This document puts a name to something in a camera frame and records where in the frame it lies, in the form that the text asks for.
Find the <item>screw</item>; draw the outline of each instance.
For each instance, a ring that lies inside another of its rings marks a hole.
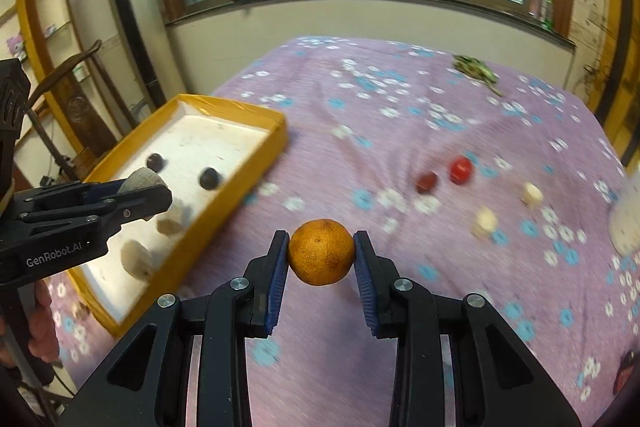
[[[482,306],[484,306],[484,298],[477,293],[469,295],[466,301],[469,303],[469,306],[473,306],[474,308],[482,308]]]
[[[165,293],[158,298],[158,306],[160,306],[161,308],[170,308],[174,304],[175,295],[171,295],[171,293]]]
[[[394,286],[396,290],[400,292],[408,292],[411,288],[414,287],[414,283],[412,283],[409,279],[396,279],[394,282]]]
[[[236,277],[229,281],[229,286],[234,290],[244,290],[249,286],[249,279],[246,279],[245,277]]]

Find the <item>human hand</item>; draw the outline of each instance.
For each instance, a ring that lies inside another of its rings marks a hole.
[[[44,281],[35,283],[36,307],[29,317],[29,350],[34,357],[38,357],[44,362],[53,362],[58,358],[60,346],[56,337],[56,327],[53,324],[51,315],[51,295]],[[4,318],[0,317],[0,337],[4,335]],[[0,363],[4,367],[15,367],[6,347],[0,343]]]

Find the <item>bed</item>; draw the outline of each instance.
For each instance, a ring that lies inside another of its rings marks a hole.
[[[482,294],[592,425],[638,345],[640,258],[620,259],[607,232],[625,172],[578,98],[490,66],[502,98],[446,52],[305,37],[220,87],[216,96],[283,111],[290,143],[203,253],[185,295],[241,275],[274,230],[330,217],[367,230],[379,255],[433,293]],[[475,164],[468,185],[447,180],[459,155]],[[425,171],[440,177],[432,196],[415,190]],[[540,208],[520,201],[526,182],[542,190]],[[482,206],[499,220],[487,239],[470,233]],[[81,385],[114,341],[93,317],[72,315],[78,297],[65,275],[50,290],[61,358]],[[353,272],[319,288],[290,275],[274,335],[248,341],[247,354],[257,427],[388,423],[395,342],[370,336]]]

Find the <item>orange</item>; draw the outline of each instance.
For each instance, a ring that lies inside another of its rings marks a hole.
[[[314,219],[293,233],[287,259],[302,282],[324,286],[347,275],[355,251],[353,237],[340,223],[333,219]]]

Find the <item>red tomato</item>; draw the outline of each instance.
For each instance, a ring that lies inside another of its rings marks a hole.
[[[458,156],[449,166],[449,179],[456,185],[464,185],[474,172],[474,165],[469,158]]]

